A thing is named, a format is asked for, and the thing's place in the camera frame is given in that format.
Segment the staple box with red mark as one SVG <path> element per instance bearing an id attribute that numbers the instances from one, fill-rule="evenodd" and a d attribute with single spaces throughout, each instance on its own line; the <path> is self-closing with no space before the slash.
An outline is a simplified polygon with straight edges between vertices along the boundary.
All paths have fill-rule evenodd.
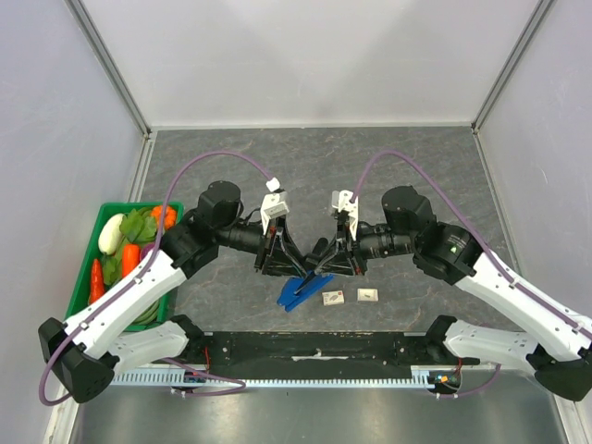
<path id="1" fill-rule="evenodd" d="M 325 291 L 322 293 L 323 304 L 325 306 L 340 305 L 345 303 L 344 293 L 338 291 Z"/>

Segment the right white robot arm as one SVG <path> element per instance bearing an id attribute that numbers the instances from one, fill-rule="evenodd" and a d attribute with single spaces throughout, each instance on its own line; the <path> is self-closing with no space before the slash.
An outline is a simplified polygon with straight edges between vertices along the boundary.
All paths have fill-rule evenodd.
<path id="1" fill-rule="evenodd" d="M 351 191 L 333 192 L 337 233 L 315 272 L 361 276 L 370 259 L 409 253 L 425 275 L 475 296 L 520 328 L 477 327 L 441 315 L 423 343 L 430 362 L 475 358 L 521 369 L 569 401 L 582 401 L 590 393 L 590 317 L 521 277 L 468 229 L 439 222 L 429 200 L 413 187 L 386 191 L 381 205 L 385 223 L 370 226 L 360 220 Z"/>

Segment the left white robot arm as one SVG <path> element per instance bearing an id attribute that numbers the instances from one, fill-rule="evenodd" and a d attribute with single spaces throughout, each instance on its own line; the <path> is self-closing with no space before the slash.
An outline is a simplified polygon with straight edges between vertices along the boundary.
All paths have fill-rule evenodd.
<path id="1" fill-rule="evenodd" d="M 209 185 L 195 208 L 156 239 L 154 247 L 106 295 L 66 321 L 49 318 L 38 334 L 46 367 L 77 403 L 92 400 L 119 374 L 153 361 L 203 355 L 201 330 L 185 315 L 134 334 L 125 329 L 145 309 L 213 262 L 220 247 L 252 253 L 255 267 L 274 277 L 306 278 L 302 255 L 290 243 L 285 191 L 266 183 L 260 221 L 241 220 L 241 191 L 228 181 Z"/>

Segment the blue stapler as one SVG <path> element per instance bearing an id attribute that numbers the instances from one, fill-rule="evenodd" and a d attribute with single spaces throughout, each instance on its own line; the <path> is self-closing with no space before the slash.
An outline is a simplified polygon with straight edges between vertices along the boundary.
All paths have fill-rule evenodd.
<path id="1" fill-rule="evenodd" d="M 306 277 L 291 277 L 282 288 L 277 305 L 289 313 L 314 296 L 333 278 L 331 274 L 318 275 L 314 272 L 309 272 Z"/>

